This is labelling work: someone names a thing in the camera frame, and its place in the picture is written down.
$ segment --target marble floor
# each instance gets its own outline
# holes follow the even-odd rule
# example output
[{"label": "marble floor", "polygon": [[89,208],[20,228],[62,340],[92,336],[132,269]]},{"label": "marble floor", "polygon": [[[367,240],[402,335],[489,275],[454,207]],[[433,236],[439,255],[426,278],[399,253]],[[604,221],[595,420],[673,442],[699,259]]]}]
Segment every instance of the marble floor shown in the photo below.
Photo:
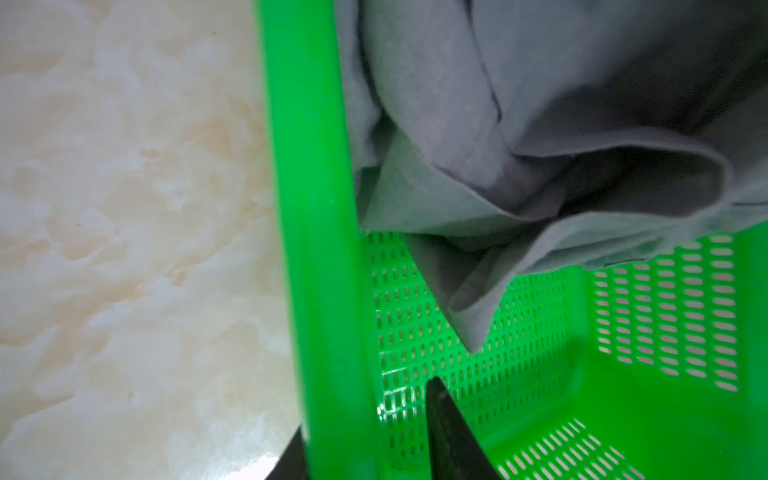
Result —
[{"label": "marble floor", "polygon": [[251,8],[0,2],[0,478],[263,478],[298,425]]}]

